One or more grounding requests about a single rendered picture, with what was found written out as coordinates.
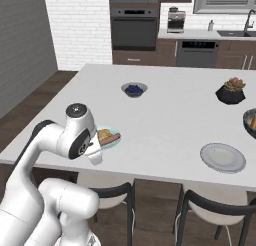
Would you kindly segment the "light blue plate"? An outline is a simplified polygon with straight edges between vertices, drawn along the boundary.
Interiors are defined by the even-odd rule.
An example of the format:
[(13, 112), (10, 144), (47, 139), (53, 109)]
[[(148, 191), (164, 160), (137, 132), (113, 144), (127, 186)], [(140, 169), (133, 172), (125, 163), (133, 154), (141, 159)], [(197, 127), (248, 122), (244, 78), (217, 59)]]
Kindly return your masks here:
[[(114, 128), (111, 128), (111, 127), (99, 127), (98, 130), (97, 130), (97, 133), (98, 133), (99, 130), (102, 130), (102, 129), (108, 129), (112, 135), (114, 135), (116, 133), (119, 133), (118, 130), (116, 130)], [(112, 142), (110, 144), (107, 144), (105, 146), (101, 146), (101, 145), (100, 146), (101, 146), (102, 149), (112, 148), (115, 145), (117, 145), (120, 142), (120, 140), (121, 140), (121, 137), (118, 140), (116, 140), (116, 141), (114, 141), (114, 142)]]

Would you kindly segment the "yellow bun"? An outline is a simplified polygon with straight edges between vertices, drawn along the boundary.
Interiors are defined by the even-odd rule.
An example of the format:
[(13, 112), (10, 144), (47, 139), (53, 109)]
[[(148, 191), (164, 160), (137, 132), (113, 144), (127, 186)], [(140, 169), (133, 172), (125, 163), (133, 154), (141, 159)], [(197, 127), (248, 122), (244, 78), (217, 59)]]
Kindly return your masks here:
[(110, 133), (110, 131), (108, 129), (102, 129), (98, 131), (98, 139), (99, 140), (103, 140), (106, 138), (111, 137), (112, 134)]

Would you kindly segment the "blueberries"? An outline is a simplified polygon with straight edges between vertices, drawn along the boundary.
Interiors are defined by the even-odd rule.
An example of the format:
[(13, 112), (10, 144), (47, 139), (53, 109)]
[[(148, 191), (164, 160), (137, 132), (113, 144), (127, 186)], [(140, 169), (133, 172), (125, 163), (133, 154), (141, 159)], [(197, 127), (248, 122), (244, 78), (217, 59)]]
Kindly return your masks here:
[(131, 93), (131, 94), (140, 94), (143, 92), (143, 89), (140, 88), (138, 85), (129, 85), (126, 88), (126, 92)]

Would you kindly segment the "window with grey blinds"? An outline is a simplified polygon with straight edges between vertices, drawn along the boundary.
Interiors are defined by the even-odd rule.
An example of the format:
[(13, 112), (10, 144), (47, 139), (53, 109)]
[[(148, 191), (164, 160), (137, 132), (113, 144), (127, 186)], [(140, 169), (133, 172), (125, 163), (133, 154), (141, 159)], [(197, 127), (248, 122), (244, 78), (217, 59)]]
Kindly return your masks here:
[(194, 0), (194, 14), (247, 14), (256, 0)]

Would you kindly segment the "black plant pot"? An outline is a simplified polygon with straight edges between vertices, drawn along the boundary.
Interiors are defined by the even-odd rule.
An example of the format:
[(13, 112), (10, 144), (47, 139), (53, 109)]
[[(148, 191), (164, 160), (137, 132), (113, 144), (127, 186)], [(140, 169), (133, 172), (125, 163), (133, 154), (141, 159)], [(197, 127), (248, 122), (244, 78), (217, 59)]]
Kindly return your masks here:
[(242, 91), (230, 91), (225, 86), (220, 87), (215, 94), (219, 101), (227, 105), (239, 104), (246, 99)]

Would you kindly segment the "black tap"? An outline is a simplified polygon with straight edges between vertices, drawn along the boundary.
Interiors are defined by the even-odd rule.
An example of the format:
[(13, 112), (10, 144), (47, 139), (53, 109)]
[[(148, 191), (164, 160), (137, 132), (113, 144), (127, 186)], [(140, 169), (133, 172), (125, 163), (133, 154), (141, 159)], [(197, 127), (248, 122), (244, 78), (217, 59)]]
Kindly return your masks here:
[(253, 28), (254, 22), (252, 23), (250, 22), (250, 18), (252, 14), (256, 14), (255, 9), (250, 9), (248, 12), (247, 20), (245, 22), (244, 29), (243, 29), (244, 32), (247, 32), (250, 28)]

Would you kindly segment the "green and pink succulent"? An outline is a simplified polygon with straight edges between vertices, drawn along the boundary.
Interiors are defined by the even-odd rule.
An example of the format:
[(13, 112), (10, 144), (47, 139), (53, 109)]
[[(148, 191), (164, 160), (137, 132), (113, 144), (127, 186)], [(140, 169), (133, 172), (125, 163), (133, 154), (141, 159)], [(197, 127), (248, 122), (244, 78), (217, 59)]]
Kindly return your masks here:
[(226, 81), (224, 83), (224, 86), (229, 91), (240, 92), (245, 87), (245, 83), (243, 82), (242, 79), (234, 77), (234, 78), (230, 78), (228, 81)]

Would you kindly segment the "grey dishwasher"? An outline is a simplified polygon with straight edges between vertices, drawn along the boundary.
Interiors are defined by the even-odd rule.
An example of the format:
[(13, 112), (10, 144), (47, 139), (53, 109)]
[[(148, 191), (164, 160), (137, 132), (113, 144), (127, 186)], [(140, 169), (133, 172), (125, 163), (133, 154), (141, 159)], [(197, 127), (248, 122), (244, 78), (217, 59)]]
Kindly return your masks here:
[(217, 40), (179, 40), (176, 66), (189, 68), (214, 68), (219, 42)]

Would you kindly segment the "grey plate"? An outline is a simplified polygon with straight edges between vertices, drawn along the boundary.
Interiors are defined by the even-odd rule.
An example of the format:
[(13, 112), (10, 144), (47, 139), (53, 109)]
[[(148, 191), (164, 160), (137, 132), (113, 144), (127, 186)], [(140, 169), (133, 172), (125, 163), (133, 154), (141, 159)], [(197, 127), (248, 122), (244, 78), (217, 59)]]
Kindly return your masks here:
[(201, 160), (211, 169), (227, 174), (241, 172), (246, 166), (244, 155), (223, 143), (209, 143), (200, 150)]

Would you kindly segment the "pink sausage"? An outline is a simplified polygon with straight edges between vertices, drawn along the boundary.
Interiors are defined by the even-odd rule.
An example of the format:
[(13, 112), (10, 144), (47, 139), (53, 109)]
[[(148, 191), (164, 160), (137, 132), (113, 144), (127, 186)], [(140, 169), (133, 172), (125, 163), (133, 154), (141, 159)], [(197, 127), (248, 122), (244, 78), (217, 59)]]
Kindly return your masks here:
[(107, 144), (110, 144), (116, 140), (118, 140), (121, 137), (120, 133), (116, 133), (108, 138), (102, 139), (101, 141), (99, 141), (101, 146), (105, 146)]

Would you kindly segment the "white chair with black frame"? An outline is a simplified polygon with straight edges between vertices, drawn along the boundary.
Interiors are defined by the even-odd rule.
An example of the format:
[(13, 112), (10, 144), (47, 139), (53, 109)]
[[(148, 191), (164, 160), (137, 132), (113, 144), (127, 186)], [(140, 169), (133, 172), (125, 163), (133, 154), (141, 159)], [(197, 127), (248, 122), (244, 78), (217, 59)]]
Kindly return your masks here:
[(100, 175), (80, 172), (77, 184), (95, 191), (100, 198), (100, 209), (125, 203), (127, 206), (127, 246), (132, 246), (135, 226), (135, 179), (127, 175)]
[(233, 246), (229, 226), (243, 222), (238, 246), (245, 246), (252, 216), (256, 214), (256, 197), (248, 201), (247, 192), (243, 189), (182, 184), (172, 230), (175, 246), (182, 246), (186, 216), (189, 212), (217, 226), (215, 240), (225, 227), (229, 246)]

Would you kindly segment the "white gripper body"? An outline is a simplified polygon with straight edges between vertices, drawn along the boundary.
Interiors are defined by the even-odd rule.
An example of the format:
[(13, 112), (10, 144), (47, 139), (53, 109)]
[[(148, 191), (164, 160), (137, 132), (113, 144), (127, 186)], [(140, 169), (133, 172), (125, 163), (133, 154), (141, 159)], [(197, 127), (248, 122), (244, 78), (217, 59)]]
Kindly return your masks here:
[(99, 165), (103, 161), (101, 146), (98, 142), (91, 142), (85, 151), (85, 155), (93, 165)]

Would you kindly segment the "grey bowl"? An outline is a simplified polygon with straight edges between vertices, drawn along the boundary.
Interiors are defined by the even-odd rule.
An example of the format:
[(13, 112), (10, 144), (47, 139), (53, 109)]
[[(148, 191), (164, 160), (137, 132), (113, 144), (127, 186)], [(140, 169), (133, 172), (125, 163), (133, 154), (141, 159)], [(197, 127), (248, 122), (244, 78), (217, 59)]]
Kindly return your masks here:
[[(126, 92), (126, 88), (129, 86), (129, 85), (138, 85), (140, 88), (143, 89), (143, 92), (140, 93), (140, 94), (131, 94), (131, 93), (128, 93)], [(128, 96), (128, 97), (132, 97), (132, 98), (136, 98), (136, 97), (140, 97), (141, 95), (143, 95), (147, 90), (148, 90), (148, 87), (143, 84), (143, 83), (139, 83), (139, 82), (129, 82), (129, 83), (126, 83), (124, 85), (121, 86), (121, 90)]]

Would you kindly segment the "black wall oven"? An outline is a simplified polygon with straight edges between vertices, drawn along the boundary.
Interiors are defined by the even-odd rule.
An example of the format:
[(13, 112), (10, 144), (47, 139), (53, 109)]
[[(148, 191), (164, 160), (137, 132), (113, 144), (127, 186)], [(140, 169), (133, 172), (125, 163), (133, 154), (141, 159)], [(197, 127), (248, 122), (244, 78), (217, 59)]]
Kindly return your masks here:
[(158, 27), (156, 8), (112, 8), (110, 17), (114, 50), (155, 50)]

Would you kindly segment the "dark bowl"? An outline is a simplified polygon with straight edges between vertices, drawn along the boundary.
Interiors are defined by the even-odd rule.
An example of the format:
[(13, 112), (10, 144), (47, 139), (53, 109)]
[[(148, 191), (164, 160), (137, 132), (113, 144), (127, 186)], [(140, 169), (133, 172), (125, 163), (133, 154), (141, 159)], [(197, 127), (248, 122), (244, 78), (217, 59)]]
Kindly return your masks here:
[(247, 110), (243, 115), (243, 125), (245, 130), (254, 138), (256, 139), (256, 129), (252, 129), (250, 127), (250, 123), (252, 118), (256, 117), (256, 108)]

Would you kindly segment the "silver coffee machine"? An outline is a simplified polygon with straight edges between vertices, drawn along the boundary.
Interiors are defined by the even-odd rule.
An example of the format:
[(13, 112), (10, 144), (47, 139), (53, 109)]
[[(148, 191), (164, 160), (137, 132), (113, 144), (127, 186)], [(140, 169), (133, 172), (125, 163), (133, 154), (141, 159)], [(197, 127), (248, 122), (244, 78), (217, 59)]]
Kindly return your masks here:
[(184, 23), (186, 18), (186, 12), (180, 11), (177, 7), (170, 7), (168, 10), (168, 33), (183, 33)]

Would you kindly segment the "brown base cupboards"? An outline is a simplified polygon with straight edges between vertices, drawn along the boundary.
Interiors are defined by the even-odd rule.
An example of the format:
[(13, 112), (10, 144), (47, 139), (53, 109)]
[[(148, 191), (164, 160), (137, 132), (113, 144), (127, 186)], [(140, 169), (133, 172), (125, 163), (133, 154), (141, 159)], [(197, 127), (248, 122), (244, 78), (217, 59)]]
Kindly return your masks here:
[(177, 41), (159, 38), (155, 51), (113, 50), (112, 60), (119, 65), (175, 66)]
[(215, 67), (219, 69), (256, 70), (256, 41), (220, 41)]

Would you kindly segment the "dark sink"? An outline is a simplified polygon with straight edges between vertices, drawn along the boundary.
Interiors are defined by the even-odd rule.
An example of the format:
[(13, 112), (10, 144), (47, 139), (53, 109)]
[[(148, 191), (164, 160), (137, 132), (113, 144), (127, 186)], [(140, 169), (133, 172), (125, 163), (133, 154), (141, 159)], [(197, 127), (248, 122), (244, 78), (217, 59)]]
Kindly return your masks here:
[(217, 33), (222, 37), (256, 37), (256, 31), (218, 30)]

